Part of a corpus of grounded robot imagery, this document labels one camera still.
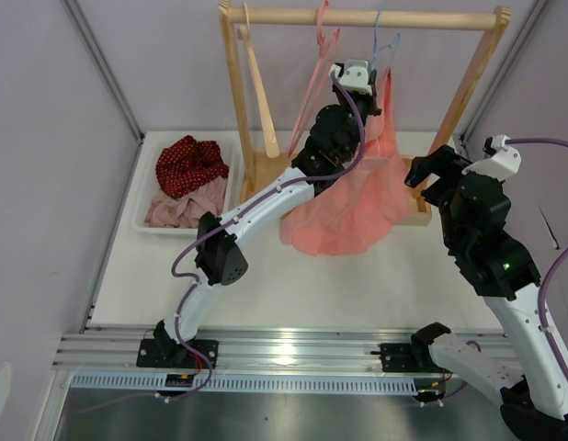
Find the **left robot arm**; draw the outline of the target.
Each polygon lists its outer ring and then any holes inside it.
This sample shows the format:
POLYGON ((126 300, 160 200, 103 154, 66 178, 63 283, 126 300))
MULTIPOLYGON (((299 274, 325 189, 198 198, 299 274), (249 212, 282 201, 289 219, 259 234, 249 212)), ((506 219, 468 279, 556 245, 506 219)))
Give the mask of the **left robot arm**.
POLYGON ((238 281, 248 269, 244 248, 265 227, 299 205, 316 198, 359 163, 366 147, 368 117, 378 116, 377 92, 333 82, 338 102, 323 107, 300 153, 266 188, 221 216, 200 220, 198 236, 180 254, 194 253, 195 267, 176 311, 157 323, 153 339, 157 356, 171 368, 182 366, 193 349, 207 307, 221 288, 238 281))

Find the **salmon pink skirt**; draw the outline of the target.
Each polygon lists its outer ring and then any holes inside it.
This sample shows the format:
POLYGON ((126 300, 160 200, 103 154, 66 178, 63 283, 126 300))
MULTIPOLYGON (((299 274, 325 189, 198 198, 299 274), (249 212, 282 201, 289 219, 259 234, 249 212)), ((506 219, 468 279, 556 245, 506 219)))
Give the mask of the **salmon pink skirt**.
POLYGON ((309 255, 361 254, 387 235, 408 212, 406 167, 398 151, 392 71, 377 81, 382 113, 366 124, 364 157, 323 194, 291 211, 279 239, 309 255))

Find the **light blue wire hanger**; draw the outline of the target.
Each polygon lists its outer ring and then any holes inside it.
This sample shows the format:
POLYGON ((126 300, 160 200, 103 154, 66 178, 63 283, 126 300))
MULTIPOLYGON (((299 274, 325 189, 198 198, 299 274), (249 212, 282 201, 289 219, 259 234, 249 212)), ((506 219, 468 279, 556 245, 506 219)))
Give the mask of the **light blue wire hanger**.
POLYGON ((373 27, 373 46, 372 54, 369 62, 371 70, 376 69, 379 74, 388 73, 392 69, 396 53, 401 44, 401 32, 396 30, 390 42, 381 43, 379 40, 381 28, 381 16, 384 12, 384 7, 380 6, 377 12, 375 24, 373 27))

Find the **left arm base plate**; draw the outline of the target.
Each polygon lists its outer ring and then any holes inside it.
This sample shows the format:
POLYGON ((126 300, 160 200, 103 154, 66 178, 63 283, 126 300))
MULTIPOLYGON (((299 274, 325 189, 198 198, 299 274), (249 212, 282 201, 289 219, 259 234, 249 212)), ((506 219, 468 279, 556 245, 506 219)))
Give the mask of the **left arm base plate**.
MULTIPOLYGON (((191 347, 203 354, 216 367, 219 354, 217 340, 194 340, 188 343, 191 347)), ((198 366, 194 354, 182 345, 172 345, 173 353, 165 356, 160 345, 153 338, 142 339, 137 353, 136 366, 138 368, 185 368, 194 369, 198 366)))

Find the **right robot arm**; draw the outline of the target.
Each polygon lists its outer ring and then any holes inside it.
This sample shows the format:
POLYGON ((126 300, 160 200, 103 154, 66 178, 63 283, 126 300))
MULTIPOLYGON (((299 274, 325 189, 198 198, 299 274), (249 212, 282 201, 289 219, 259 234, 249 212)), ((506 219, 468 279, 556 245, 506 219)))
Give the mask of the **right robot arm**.
POLYGON ((521 155, 507 139, 471 162, 448 145, 411 162, 404 180, 437 207, 443 242, 463 278, 500 322, 516 353, 510 369, 434 322, 411 337, 409 357, 420 370, 434 366, 463 379, 491 400, 519 440, 568 440, 568 350, 544 298, 548 281, 528 251, 505 230, 511 201, 503 183, 521 155))

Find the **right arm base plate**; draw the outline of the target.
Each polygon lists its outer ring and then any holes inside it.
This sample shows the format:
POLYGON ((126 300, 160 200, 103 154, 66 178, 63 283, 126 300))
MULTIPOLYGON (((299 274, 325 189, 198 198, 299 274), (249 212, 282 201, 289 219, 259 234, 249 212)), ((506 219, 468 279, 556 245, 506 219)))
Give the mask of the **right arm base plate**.
POLYGON ((443 369, 433 362, 420 361, 407 343, 382 343, 370 352, 381 362, 385 373, 442 373, 443 369))

